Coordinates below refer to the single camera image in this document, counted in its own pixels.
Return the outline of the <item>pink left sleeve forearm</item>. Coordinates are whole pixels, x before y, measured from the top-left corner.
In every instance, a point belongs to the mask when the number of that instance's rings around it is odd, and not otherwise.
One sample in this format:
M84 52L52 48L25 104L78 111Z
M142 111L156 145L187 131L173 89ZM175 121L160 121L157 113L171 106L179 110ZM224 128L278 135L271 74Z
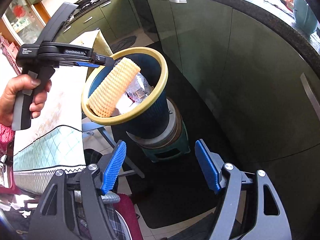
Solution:
M7 152L8 145L13 141L15 136L15 132L11 129L11 127L4 126L0 124L0 150L1 154L5 154Z

